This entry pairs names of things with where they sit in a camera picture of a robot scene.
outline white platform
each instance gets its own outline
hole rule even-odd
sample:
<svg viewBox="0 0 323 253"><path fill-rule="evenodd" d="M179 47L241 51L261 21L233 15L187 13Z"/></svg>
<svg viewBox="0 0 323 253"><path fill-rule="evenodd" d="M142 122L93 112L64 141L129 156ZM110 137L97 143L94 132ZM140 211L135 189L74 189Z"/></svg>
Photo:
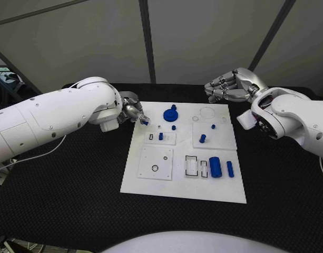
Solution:
<svg viewBox="0 0 323 253"><path fill-rule="evenodd" d="M120 191L176 198L247 203L228 106L223 104L161 102L142 102L142 104L145 114L152 119L152 124L146 126L138 122L135 126ZM163 112L174 104L176 105L179 118L175 122L166 122ZM212 124L217 125L215 129L208 127ZM200 131L207 131L204 133L207 134L207 142L198 142L200 144L195 142L194 147L194 136L195 138L198 135L201 137ZM169 140L166 138L159 141L161 132L165 137L169 137ZM185 175L187 155L198 157L198 177L187 177ZM212 178L210 175L211 157L220 157L221 178ZM208 162L208 178L202 178L201 161ZM233 162L234 178L228 177L227 161Z"/></svg>

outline white board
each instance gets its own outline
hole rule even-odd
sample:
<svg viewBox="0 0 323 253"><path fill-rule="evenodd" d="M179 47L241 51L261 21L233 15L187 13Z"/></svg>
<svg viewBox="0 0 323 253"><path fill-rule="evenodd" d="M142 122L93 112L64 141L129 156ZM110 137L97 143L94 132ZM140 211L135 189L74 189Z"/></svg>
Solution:
<svg viewBox="0 0 323 253"><path fill-rule="evenodd" d="M214 133L218 134L223 130L221 124L231 124L228 106L223 104L192 104L192 103L161 103L161 102L142 102L145 108L145 114L152 119L152 124L149 126L142 125L139 122L135 126L133 140L127 158L127 164L123 175L122 192L146 194L155 196L166 196L188 199L201 199L236 203L247 203L244 183L241 176L241 169L237 157L237 150L220 150L220 149L201 149L194 148L194 123L208 123L215 124L217 128ZM175 122L166 122L163 119L163 112L172 105L176 105L176 111L179 118ZM153 144L149 142L149 133L153 132L156 136L156 142ZM171 145L161 143L159 133L165 136L176 135L176 142ZM228 137L233 141L233 146L236 145L236 139ZM145 148L156 148L153 155L156 163L162 163L162 158L165 156L161 150L174 150L172 161L172 179L169 178L155 178L159 177L152 174L152 165L142 165L142 153ZM187 177L187 155L198 157L198 177ZM223 177L212 178L210 170L210 158L218 157L221 161ZM208 166L208 178L202 177L202 171L205 170L204 163L207 161ZM228 176L227 161L233 162L234 166L234 178ZM148 178L139 177L140 168L145 170L149 168L150 175Z"/></svg>

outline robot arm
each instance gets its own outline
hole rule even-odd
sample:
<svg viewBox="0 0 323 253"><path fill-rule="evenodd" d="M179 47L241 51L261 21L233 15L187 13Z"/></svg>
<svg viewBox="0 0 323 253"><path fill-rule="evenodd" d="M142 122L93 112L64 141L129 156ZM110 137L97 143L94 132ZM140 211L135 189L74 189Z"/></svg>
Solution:
<svg viewBox="0 0 323 253"><path fill-rule="evenodd" d="M86 125L107 132L127 119L149 124L138 95L122 93L101 77L40 95L0 110L0 162L61 138Z"/></svg>
<svg viewBox="0 0 323 253"><path fill-rule="evenodd" d="M205 92L211 103L221 99L251 103L251 109L237 117L246 130L259 126L273 139L289 136L323 157L323 101L312 101L289 89L270 89L244 68L212 80Z"/></svg>

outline black table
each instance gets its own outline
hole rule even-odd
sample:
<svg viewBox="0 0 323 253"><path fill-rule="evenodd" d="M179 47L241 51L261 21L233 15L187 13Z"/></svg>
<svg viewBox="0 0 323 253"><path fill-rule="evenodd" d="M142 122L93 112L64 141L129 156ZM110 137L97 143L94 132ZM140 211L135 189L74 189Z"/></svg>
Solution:
<svg viewBox="0 0 323 253"><path fill-rule="evenodd" d="M207 103L200 85L117 84L145 101ZM305 88L296 90L310 97ZM289 137L246 131L231 103L247 205L120 193L133 123L68 135L48 156L19 163L0 188L0 234L64 248L100 251L168 230L220 232L292 252L323 252L323 176L319 158ZM48 152L58 141L22 158Z"/></svg>

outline circular hole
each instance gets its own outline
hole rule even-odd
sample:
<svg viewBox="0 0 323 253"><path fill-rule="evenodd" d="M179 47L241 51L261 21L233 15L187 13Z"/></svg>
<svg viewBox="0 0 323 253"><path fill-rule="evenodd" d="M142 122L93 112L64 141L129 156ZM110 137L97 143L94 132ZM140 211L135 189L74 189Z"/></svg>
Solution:
<svg viewBox="0 0 323 253"><path fill-rule="evenodd" d="M323 133L318 133L316 140L319 141L322 139L322 137L323 137Z"/></svg>

